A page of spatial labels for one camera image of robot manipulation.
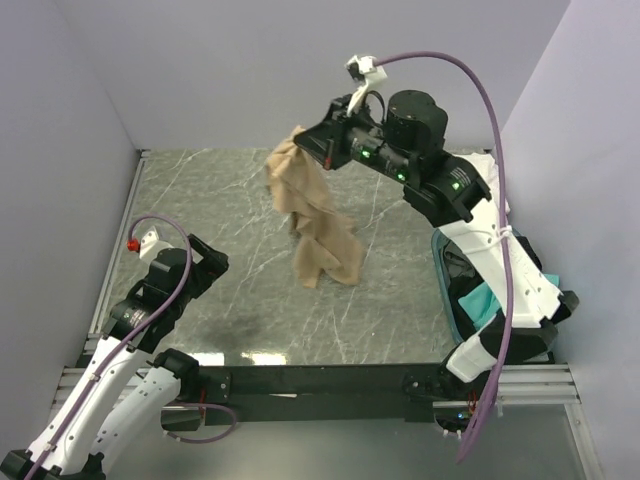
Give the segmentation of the tan t shirt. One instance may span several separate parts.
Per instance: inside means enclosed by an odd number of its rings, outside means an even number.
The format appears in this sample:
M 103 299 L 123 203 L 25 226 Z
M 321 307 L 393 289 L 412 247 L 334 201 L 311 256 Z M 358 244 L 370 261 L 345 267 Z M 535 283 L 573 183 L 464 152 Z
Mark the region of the tan t shirt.
M 356 285 L 364 261 L 364 247 L 354 235 L 354 222 L 336 208 L 328 183 L 317 162 L 296 146 L 295 127 L 269 154 L 266 186 L 273 207 L 290 218 L 290 233 L 297 238 L 293 268 L 307 288 L 317 286 L 323 274 Z

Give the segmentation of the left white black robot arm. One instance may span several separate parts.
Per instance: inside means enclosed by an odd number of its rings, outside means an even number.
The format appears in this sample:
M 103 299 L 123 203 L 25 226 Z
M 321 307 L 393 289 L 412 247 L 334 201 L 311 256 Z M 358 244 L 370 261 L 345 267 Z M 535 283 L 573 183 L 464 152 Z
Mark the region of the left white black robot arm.
M 131 239 L 149 269 L 111 310 L 81 378 L 45 430 L 24 450 L 9 452 L 9 479 L 104 479 L 134 438 L 163 407 L 190 403 L 201 412 L 205 387 L 193 357 L 158 344 L 188 303 L 229 268 L 228 257 L 195 235 L 174 248 L 156 231 Z

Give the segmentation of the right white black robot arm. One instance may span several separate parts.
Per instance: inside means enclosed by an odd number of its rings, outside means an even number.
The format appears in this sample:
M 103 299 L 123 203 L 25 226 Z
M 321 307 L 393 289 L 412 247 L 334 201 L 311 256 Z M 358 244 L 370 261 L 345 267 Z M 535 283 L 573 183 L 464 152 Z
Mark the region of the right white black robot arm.
M 326 170 L 354 160 L 401 183 L 404 200 L 453 242 L 499 302 L 500 312 L 441 366 L 440 390 L 460 399 L 497 363 L 507 308 L 513 318 L 506 360 L 519 363 L 543 351 L 579 299 L 548 280 L 501 225 L 490 188 L 471 162 L 445 151 L 448 115 L 429 94 L 393 94 L 380 123 L 367 105 L 349 112 L 350 100 L 334 99 L 319 124 L 295 135 L 295 145 Z

